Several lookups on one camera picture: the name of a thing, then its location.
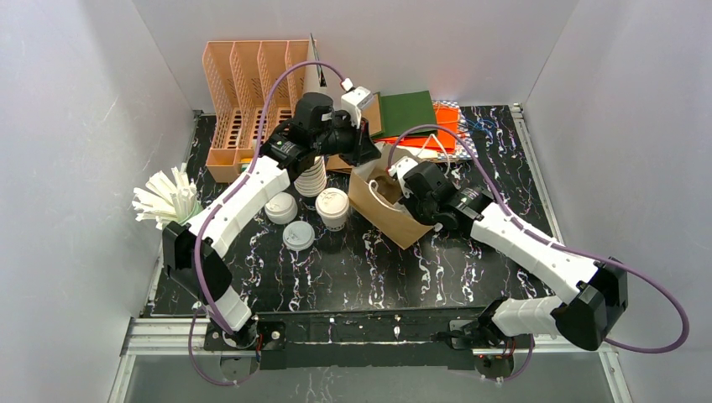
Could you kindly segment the single paper cup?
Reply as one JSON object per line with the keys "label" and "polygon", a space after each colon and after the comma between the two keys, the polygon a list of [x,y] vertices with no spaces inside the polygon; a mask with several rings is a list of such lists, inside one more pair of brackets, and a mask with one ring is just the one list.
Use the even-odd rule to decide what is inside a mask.
{"label": "single paper cup", "polygon": [[338,232],[344,228],[350,208],[344,191],[333,187],[324,189],[317,196],[315,207],[329,231]]}

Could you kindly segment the tan paper bag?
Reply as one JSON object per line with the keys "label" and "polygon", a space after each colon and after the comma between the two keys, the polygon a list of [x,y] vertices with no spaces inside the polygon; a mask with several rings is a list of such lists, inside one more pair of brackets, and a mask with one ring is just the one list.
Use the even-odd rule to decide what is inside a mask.
{"label": "tan paper bag", "polygon": [[398,180],[388,174],[389,152],[393,152],[392,162],[400,164],[419,162],[410,148],[392,148],[390,144],[377,143],[381,157],[364,165],[352,168],[348,197],[353,209],[377,227],[388,239],[402,249],[433,230],[432,226],[419,223],[401,203],[403,193]]}

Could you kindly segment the stack of paper cups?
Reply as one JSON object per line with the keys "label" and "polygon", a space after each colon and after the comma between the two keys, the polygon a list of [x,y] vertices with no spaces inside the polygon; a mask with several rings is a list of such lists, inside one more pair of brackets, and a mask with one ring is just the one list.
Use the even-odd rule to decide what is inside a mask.
{"label": "stack of paper cups", "polygon": [[311,167],[307,168],[294,181],[296,191],[304,197],[318,196],[327,185],[327,171],[322,156],[317,156]]}

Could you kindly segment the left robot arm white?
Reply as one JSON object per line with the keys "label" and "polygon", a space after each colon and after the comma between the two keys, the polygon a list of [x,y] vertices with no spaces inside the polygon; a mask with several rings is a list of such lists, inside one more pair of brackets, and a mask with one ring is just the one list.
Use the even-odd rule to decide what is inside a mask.
{"label": "left robot arm white", "polygon": [[341,109],[319,92],[297,102],[293,118],[278,124],[250,168],[208,207],[162,231],[165,275],[206,308],[225,335],[246,348],[256,338],[253,314],[233,288],[223,260],[228,248],[264,205],[285,191],[320,156],[337,155],[359,166],[381,156],[363,109],[371,91],[357,87],[341,97]]}

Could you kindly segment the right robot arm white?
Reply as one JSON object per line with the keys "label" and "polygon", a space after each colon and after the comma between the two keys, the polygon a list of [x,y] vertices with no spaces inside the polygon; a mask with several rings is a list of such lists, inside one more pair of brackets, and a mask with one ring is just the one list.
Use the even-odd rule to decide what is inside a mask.
{"label": "right robot arm white", "polygon": [[465,338],[494,344],[522,334],[548,334],[594,351],[626,310],[624,270],[562,251],[554,238],[504,213],[490,191],[456,186],[432,162],[410,157],[395,162],[388,174],[400,185],[400,203],[419,223],[468,234],[554,292],[536,299],[492,302],[461,331]]}

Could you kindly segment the single white lid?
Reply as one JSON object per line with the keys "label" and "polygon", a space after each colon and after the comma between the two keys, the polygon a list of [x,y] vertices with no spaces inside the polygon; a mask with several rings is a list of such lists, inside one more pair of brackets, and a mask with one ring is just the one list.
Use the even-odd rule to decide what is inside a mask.
{"label": "single white lid", "polygon": [[317,195],[315,207],[322,217],[343,217],[349,209],[348,194],[338,188],[326,188]]}

